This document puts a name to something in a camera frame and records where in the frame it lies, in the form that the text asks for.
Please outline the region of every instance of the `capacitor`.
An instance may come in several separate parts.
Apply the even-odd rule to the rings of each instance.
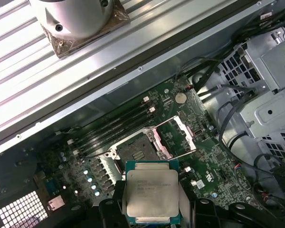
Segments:
[[[185,172],[190,172],[191,171],[191,167],[190,166],[187,166],[184,168]]]
[[[218,197],[218,194],[216,192],[211,192],[211,196],[215,199]]]
[[[89,173],[89,169],[84,170],[84,175],[87,175]]]
[[[192,186],[196,186],[197,185],[197,182],[195,180],[191,180],[190,183],[191,183]]]

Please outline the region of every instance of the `metal bracket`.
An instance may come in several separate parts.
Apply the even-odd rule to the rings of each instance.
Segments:
[[[251,137],[263,137],[285,125],[285,89],[271,91],[247,103],[239,113]]]

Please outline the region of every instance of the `sticker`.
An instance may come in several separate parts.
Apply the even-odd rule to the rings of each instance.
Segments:
[[[265,18],[269,18],[272,16],[272,12],[266,13],[266,14],[262,14],[261,15],[261,20],[265,19]]]
[[[205,187],[205,184],[204,184],[204,182],[203,182],[202,180],[198,180],[198,181],[196,182],[196,184],[197,184],[197,186],[198,186],[199,189],[202,189],[202,188]]]

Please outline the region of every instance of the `wire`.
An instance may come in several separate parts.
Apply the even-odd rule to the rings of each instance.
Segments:
[[[285,27],[285,10],[262,20],[259,20],[258,15],[254,20],[252,20],[252,22],[248,23],[243,28],[238,29],[231,36],[231,44],[223,49],[214,58],[225,59],[234,51],[234,46],[236,44],[246,42],[250,37],[261,35],[280,27]],[[196,92],[198,92],[205,85],[219,64],[220,63],[217,62],[207,62],[206,67],[204,67],[208,67],[207,71],[194,86]]]
[[[269,178],[272,178],[272,177],[263,178],[263,179],[259,180],[258,182],[254,183],[253,186],[252,186],[252,188],[251,188],[251,190],[252,190],[252,194],[253,194],[254,198],[255,198],[256,201],[259,203],[259,205],[260,205],[265,211],[267,211],[270,215],[272,215],[274,218],[276,218],[276,216],[275,216],[270,210],[268,210],[268,209],[262,204],[262,202],[260,202],[260,201],[258,200],[257,195],[256,195],[256,191],[255,191],[255,186],[256,186],[256,184],[259,184],[261,181],[264,181],[264,180],[269,179]]]
[[[241,138],[241,137],[243,137],[243,136],[248,136],[247,132],[243,132],[243,133],[237,135],[236,137],[234,137],[234,139],[233,139],[233,140],[231,141],[231,143],[229,144],[229,149],[231,150],[233,144],[234,144],[239,138]]]
[[[190,65],[192,65],[196,60],[208,60],[209,62],[222,62],[222,59],[216,59],[216,58],[208,58],[208,57],[194,57],[193,59],[190,59],[188,62],[186,62],[185,64],[183,64],[179,70],[179,72],[175,75],[175,80],[179,78],[180,74],[186,71],[186,67],[189,67]]]
[[[272,154],[269,154],[269,153],[259,154],[259,155],[255,158],[255,160],[254,160],[254,162],[253,162],[253,166],[258,167],[258,163],[259,163],[260,159],[261,159],[262,157],[264,157],[264,156],[267,156],[267,157],[270,157],[270,158],[274,158],[274,159],[276,159],[282,166],[285,166],[285,162],[283,162],[282,159],[280,159],[279,157],[274,156],[274,155],[272,155]],[[258,175],[257,172],[255,172],[255,174],[256,174],[256,180],[255,180],[255,182],[258,182],[259,175]]]
[[[198,95],[199,96],[204,96],[204,95],[207,95],[207,94],[211,94],[214,91],[225,89],[225,88],[231,88],[231,89],[235,89],[235,90],[238,90],[238,91],[244,91],[244,92],[247,92],[247,91],[251,90],[251,88],[244,88],[244,87],[239,87],[239,86],[236,86],[236,85],[220,85],[220,86],[221,86],[221,88],[219,88],[219,86],[216,86],[216,87],[213,87],[210,90],[208,90],[206,92],[203,92],[203,93],[200,93]]]
[[[228,104],[231,104],[232,105],[232,101],[228,101],[228,102],[226,102],[226,103],[224,103],[218,110],[217,110],[217,114],[216,114],[216,116],[215,116],[215,122],[218,122],[218,120],[219,120],[219,113],[220,113],[220,111],[223,109],[223,108],[225,108]]]
[[[236,161],[238,161],[239,163],[241,163],[242,165],[247,166],[250,169],[253,169],[255,171],[259,171],[259,172],[263,172],[269,175],[272,175],[270,172],[259,169],[258,167],[255,167],[253,165],[250,165],[249,163],[243,161],[242,159],[240,159],[239,157],[237,157],[234,153],[231,152],[231,150],[224,144],[223,142],[223,134],[224,131],[231,119],[231,117],[233,116],[233,114],[235,112],[237,112],[238,110],[240,110],[242,108],[242,106],[244,105],[244,103],[246,101],[248,101],[250,99],[250,94],[249,93],[245,93],[241,99],[239,99],[239,101],[232,107],[232,109],[229,111],[229,113],[227,114],[226,118],[224,119],[223,123],[222,123],[222,127],[220,129],[219,132],[219,137],[218,137],[218,142],[220,143],[221,147],[224,149],[224,151],[231,156],[232,158],[234,158]]]

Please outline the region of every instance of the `chip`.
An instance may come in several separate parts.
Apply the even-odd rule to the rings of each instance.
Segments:
[[[238,188],[237,188],[237,186],[233,185],[232,187],[229,188],[229,190],[233,194],[233,193],[236,193],[238,191]]]
[[[225,159],[224,155],[222,153],[219,153],[217,156],[216,156],[218,162],[221,162],[222,160]]]

